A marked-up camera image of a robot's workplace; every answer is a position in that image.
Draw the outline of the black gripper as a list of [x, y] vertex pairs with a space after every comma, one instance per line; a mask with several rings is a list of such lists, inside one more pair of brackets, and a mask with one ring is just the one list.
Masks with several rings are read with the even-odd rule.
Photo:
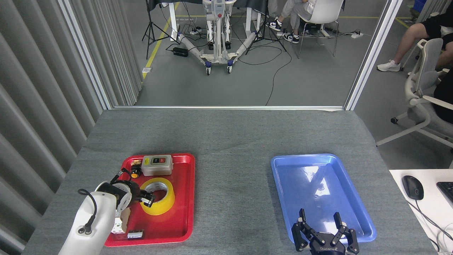
[[138, 184], [135, 182], [124, 182], [123, 191], [126, 192], [122, 199], [123, 208], [130, 207], [139, 200], [146, 207], [152, 207], [152, 204], [154, 203], [155, 195], [153, 192], [141, 191]]
[[[299, 218], [291, 228], [296, 250], [301, 252], [309, 246], [309, 243], [301, 236], [301, 234], [304, 234], [310, 241], [310, 252], [312, 255], [357, 255], [360, 249], [358, 247], [356, 231], [349, 229], [343, 224], [340, 213], [336, 212], [333, 217], [338, 229], [335, 235], [316, 232], [307, 224], [304, 208], [301, 208]], [[347, 247], [339, 241], [342, 236], [346, 236], [347, 238]]]

